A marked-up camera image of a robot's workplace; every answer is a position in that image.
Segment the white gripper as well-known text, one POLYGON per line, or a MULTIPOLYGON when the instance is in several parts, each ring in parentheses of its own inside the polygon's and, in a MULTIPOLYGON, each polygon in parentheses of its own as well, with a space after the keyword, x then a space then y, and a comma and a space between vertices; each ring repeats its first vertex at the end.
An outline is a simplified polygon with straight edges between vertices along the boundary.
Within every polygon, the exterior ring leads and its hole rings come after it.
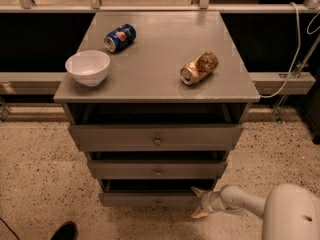
POLYGON ((224 210, 224 205, 220 197, 220 192, 205 191, 203 189, 192 186, 191 190, 198 198, 201 198, 201 207, 198 207, 191 215, 193 219, 207 217, 208 214, 220 212, 224 210))

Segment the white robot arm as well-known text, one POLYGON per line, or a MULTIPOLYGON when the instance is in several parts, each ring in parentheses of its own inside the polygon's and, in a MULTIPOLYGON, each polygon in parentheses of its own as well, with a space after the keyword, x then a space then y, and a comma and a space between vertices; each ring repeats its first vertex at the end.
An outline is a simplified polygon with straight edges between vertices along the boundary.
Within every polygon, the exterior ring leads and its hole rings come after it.
POLYGON ((193 218, 248 211, 263 221, 262 240, 320 240, 320 199, 298 185, 278 185, 266 198, 237 185, 225 185, 220 191, 192 190, 200 199, 193 218))

